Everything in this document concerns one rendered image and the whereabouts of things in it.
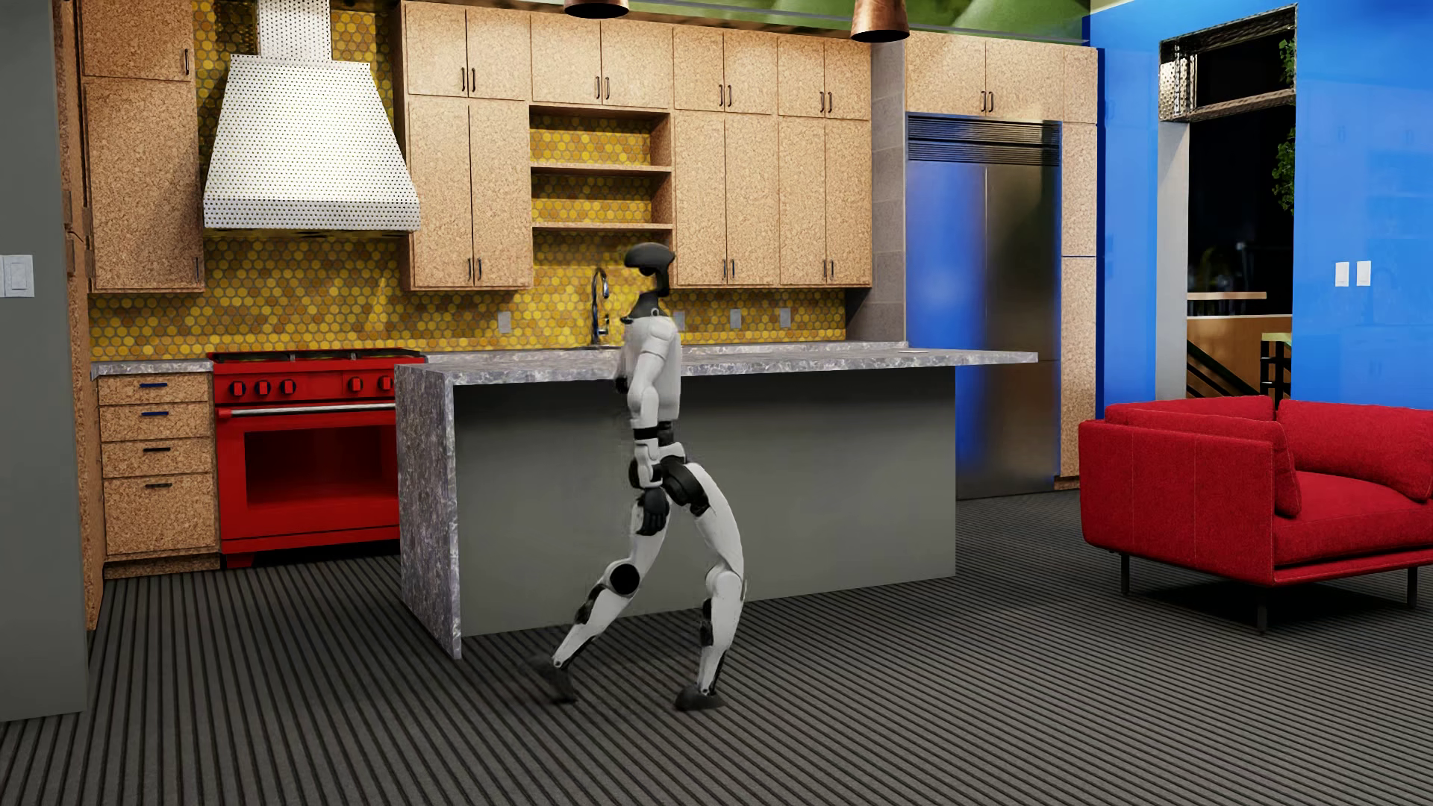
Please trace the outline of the tall cork cabinet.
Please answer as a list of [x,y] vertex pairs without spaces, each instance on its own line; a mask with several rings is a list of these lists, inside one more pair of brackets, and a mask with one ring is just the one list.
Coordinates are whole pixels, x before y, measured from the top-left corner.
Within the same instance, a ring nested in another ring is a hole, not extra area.
[[79,0],[93,291],[205,288],[191,0]]

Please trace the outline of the cork drawer cabinet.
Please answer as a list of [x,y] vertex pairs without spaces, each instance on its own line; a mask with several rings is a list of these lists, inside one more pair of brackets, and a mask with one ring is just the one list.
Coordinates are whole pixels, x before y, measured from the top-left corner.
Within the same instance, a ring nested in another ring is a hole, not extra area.
[[218,565],[212,374],[99,374],[105,558],[115,575]]

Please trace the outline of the cork wall cabinets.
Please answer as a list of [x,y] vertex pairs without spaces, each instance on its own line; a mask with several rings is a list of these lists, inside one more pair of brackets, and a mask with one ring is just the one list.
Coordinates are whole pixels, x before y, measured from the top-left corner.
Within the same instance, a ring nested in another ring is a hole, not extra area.
[[871,284],[868,47],[403,3],[404,285],[516,290],[540,231],[662,237],[681,287]]

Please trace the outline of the grey marble kitchen island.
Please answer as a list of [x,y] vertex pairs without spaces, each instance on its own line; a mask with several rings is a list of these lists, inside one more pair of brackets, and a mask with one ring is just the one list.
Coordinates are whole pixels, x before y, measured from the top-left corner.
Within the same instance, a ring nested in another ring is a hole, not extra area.
[[[567,625],[628,552],[620,350],[481,351],[397,370],[403,599],[466,637]],[[688,347],[676,437],[732,503],[748,601],[959,568],[959,381],[1035,353],[830,341]]]

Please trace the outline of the red oven range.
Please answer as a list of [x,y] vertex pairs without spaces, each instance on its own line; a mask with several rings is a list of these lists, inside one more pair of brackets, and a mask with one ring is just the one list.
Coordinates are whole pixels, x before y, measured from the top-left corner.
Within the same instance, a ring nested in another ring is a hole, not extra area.
[[400,347],[211,353],[221,552],[255,554],[400,535]]

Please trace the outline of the white humanoid robot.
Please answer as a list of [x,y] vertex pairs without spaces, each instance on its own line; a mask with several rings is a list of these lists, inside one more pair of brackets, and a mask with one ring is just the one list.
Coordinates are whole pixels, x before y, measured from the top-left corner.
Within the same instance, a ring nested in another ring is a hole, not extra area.
[[633,432],[629,480],[638,490],[631,518],[631,552],[613,559],[590,589],[565,640],[552,655],[527,664],[546,683],[555,703],[573,703],[577,694],[569,665],[622,612],[648,577],[666,535],[674,508],[691,509],[704,541],[716,552],[706,574],[708,597],[702,604],[701,660],[695,683],[675,700],[679,711],[724,706],[718,677],[732,644],[745,599],[745,564],[737,521],[712,476],[686,456],[674,435],[679,417],[682,344],[678,327],[659,305],[671,293],[669,265],[675,254],[658,242],[642,242],[625,255],[625,265],[652,277],[655,285],[638,297],[623,318],[622,351],[613,373],[626,397]]

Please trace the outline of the white perforated range hood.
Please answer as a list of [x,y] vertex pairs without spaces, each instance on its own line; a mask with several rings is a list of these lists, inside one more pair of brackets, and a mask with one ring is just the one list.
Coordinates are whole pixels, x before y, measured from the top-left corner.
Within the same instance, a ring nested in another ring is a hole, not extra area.
[[420,201],[371,67],[331,59],[330,0],[258,0],[206,171],[209,229],[410,232]]

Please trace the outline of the stainless steel refrigerator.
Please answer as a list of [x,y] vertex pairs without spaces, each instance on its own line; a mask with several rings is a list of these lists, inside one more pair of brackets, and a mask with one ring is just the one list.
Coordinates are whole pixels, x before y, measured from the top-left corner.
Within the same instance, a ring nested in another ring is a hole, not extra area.
[[1048,492],[1060,453],[1060,126],[907,116],[906,338],[960,367],[959,498]]

